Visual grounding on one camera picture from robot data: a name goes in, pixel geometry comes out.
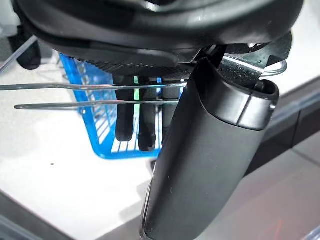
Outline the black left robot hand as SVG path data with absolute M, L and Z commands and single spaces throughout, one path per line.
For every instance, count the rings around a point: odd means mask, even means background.
M 149 240 L 194 240 L 247 171 L 279 89 L 245 68 L 285 60 L 301 0 L 17 0 L 54 50 L 117 76 L 186 79 L 142 213 Z

